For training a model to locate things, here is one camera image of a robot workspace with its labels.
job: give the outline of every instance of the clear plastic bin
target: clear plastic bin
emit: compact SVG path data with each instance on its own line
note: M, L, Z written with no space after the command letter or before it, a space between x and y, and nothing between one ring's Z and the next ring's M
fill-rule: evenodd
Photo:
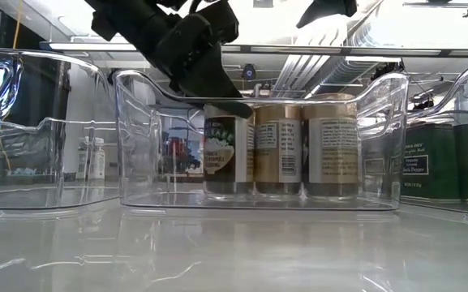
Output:
M0 208L73 207L117 197L112 100L106 77L92 64L0 49Z
M408 116L403 198L468 212L468 70L434 102Z
M390 74L357 97L182 100L138 71L120 71L114 84L122 203L395 209L408 83ZM225 112L245 106L235 102L255 114Z

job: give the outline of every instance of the white shelf surface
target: white shelf surface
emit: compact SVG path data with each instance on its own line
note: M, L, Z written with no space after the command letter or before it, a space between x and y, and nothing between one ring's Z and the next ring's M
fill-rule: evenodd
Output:
M0 211L0 292L468 291L468 215Z

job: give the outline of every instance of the spice jar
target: spice jar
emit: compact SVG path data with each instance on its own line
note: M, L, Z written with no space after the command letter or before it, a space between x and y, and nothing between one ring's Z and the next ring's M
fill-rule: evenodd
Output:
M347 101L343 93L317 96ZM306 195L318 200L351 200L358 194L359 148L355 103L303 107L303 182Z
M253 118L204 107L204 188L209 199L244 200L253 191Z
M302 121L299 105L255 109L255 189L265 199L296 200L300 193Z

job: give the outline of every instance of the ceiling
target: ceiling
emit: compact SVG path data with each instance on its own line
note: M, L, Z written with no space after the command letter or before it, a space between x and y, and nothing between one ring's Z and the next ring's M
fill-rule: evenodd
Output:
M101 42L91 30L92 9L84 0L0 0L0 8L8 15L17 18L22 13L22 22L34 32L49 41L84 41ZM238 16L238 44L279 44L279 45L353 45L358 46L394 46L394 47L428 47L428 48L463 48L468 47L468 17L462 18L463 10L459 9L414 9L404 7L405 2L413 0L358 0L359 11L351 18L329 17L306 26L302 30L295 24L311 0L273 0L273 8L254 8L253 0L232 0L230 5ZM189 3L179 14L188 11ZM354 42L354 36L360 37ZM112 41L122 42L120 37ZM79 57L95 62L100 66L135 68L149 73L165 87L168 80L159 71L151 68L138 53L91 53L78 54ZM318 62L318 68L311 74L301 76L304 67L291 64L298 57L270 54L224 54L223 64L230 78L240 90L249 90L256 83L278 82L283 88L293 88L306 92L318 83L318 79L333 62L339 59L328 58ZM311 58L304 63L312 62ZM468 59L427 59L404 58L406 68L416 80L453 80L458 73L468 68ZM241 78L245 64L255 64L257 78L246 82ZM359 93L369 83L376 62L371 62L360 71L352 72L350 83L362 84L362 87L340 86L337 90ZM283 79L283 68L291 67L298 74L290 74ZM298 78L310 78L298 82ZM423 90L436 86L437 82L423 82ZM421 91L417 84L412 94Z

